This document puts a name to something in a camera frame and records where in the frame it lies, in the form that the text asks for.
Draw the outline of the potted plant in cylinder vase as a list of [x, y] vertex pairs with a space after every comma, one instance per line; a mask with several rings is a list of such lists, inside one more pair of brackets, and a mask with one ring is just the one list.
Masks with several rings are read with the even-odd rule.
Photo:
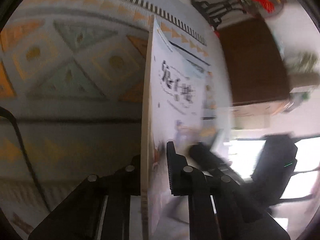
[[303, 51], [284, 59], [290, 92], [310, 92], [319, 87], [319, 56], [313, 52]]

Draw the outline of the red flower round fan ornament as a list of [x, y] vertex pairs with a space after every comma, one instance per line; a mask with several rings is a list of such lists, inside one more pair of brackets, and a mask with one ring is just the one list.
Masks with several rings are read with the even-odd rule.
[[287, 0], [223, 0], [210, 3], [192, 0], [192, 6], [204, 17], [213, 30], [223, 23], [223, 18], [240, 12], [256, 18], [269, 18], [279, 14]]

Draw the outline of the patterned blue table mat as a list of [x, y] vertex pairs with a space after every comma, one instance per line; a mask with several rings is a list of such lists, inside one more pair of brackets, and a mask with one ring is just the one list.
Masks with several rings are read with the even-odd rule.
[[151, 18], [209, 64], [187, 0], [1, 0], [1, 239], [27, 239], [89, 174], [140, 153]]

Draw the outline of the dark brown wooden cabinet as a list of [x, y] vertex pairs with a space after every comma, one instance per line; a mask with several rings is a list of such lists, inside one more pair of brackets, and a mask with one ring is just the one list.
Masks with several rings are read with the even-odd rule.
[[286, 68], [262, 19], [251, 18], [218, 31], [234, 106], [287, 100]]

